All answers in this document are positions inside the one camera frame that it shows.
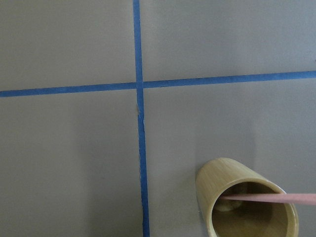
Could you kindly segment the pink chopstick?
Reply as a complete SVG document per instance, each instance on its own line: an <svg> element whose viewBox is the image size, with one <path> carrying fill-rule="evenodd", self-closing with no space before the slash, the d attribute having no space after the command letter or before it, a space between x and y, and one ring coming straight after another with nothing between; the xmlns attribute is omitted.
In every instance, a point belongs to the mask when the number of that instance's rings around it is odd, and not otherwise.
<svg viewBox="0 0 316 237"><path fill-rule="evenodd" d="M225 200L242 200L273 203L294 203L303 205L315 205L315 194L235 194L221 196Z"/></svg>

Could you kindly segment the bamboo wooden cup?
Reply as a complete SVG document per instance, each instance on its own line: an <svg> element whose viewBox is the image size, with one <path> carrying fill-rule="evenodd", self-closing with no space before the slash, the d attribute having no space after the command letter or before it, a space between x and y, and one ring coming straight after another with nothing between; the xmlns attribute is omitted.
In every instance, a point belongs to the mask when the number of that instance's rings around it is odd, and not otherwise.
<svg viewBox="0 0 316 237"><path fill-rule="evenodd" d="M283 194L284 190L231 158L207 162L196 175L197 201L210 237L296 237L299 219L288 203L219 200L222 194Z"/></svg>

